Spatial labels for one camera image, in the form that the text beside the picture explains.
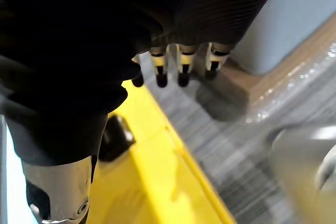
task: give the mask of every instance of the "dark fabric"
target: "dark fabric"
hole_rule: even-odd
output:
[[[0,113],[27,163],[98,154],[106,114],[139,75],[131,59],[183,0],[0,0]]]

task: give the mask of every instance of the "black fingertip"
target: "black fingertip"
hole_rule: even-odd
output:
[[[156,83],[160,88],[164,88],[168,84],[167,74],[158,74],[156,76]]]
[[[178,73],[179,78],[177,82],[179,83],[180,87],[187,87],[189,84],[190,74],[189,73]]]
[[[135,79],[132,80],[132,83],[134,86],[136,86],[137,88],[141,87],[144,84],[144,80],[143,80],[143,75],[142,73],[140,73],[140,75],[138,77],[136,77]]]
[[[205,78],[209,81],[215,80],[217,77],[216,70],[205,70]]]

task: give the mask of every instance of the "gray carpet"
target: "gray carpet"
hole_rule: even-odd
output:
[[[145,83],[239,224],[300,223],[269,169],[265,139],[289,123],[336,123],[336,64],[261,122],[246,122],[242,108],[198,80],[187,88],[156,86],[150,58],[141,58]]]

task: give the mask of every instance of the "gray container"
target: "gray container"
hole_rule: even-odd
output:
[[[249,73],[267,73],[334,12],[336,0],[268,0],[232,58]]]

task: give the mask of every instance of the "silver metal cylinder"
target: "silver metal cylinder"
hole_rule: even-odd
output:
[[[52,221],[80,223],[89,210],[91,156],[66,165],[35,166],[22,162],[22,167],[27,181],[46,193],[49,198],[50,216],[48,219],[39,215],[41,209],[30,204],[38,221],[41,223]]]

